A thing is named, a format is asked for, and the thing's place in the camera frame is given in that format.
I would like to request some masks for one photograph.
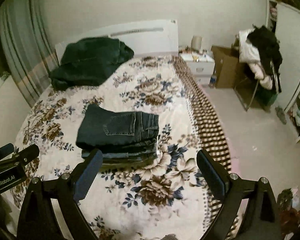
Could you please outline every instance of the flower pattern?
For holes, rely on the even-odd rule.
[[[188,109],[189,89],[176,75],[171,56],[132,59],[99,87],[49,87],[17,135],[15,154],[18,147],[37,144],[40,155],[26,166],[26,181],[10,190],[15,205],[21,208],[33,177],[55,179],[82,162],[75,141],[89,104],[115,112],[156,113],[157,159],[129,168],[104,165],[79,203],[81,212],[101,240],[162,239],[192,228],[199,239],[211,223],[207,205],[212,197],[195,163],[202,142]],[[173,227],[180,219],[187,221],[184,228]]]

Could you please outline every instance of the floral bedsheet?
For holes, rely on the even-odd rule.
[[[228,170],[230,155],[213,107],[179,57],[134,58],[99,87],[47,88],[16,138],[15,152],[36,144],[40,155],[26,167],[28,179],[10,190],[15,205],[21,208],[33,177],[55,179],[83,161],[75,140],[89,104],[160,116],[153,164],[104,169],[79,202],[99,239],[161,239],[170,233],[200,239],[220,205],[196,165],[196,153],[204,147]],[[58,217],[61,211],[53,205]]]

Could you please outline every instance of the striped curtain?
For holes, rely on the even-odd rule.
[[[0,7],[0,37],[11,75],[30,106],[50,85],[58,66],[42,19],[41,0],[5,0]]]

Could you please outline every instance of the metal bolt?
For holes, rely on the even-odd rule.
[[[261,182],[264,183],[264,184],[267,184],[269,181],[268,181],[267,178],[262,177],[262,178],[261,178]]]
[[[231,179],[238,179],[239,176],[238,176],[237,174],[235,174],[235,173],[231,173],[231,174],[230,174],[230,178],[231,178]]]
[[[38,178],[38,177],[34,177],[33,179],[31,179],[31,182],[32,182],[33,184],[38,183],[38,181],[39,181],[39,178]]]
[[[69,173],[64,173],[64,174],[61,175],[62,179],[69,179],[69,177],[70,177]]]

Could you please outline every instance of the white nightstand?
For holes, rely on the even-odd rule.
[[[182,53],[180,56],[187,62],[192,74],[195,76],[197,83],[207,86],[210,83],[211,75],[214,70],[214,60],[212,57],[199,56],[199,61],[194,62],[192,54]]]

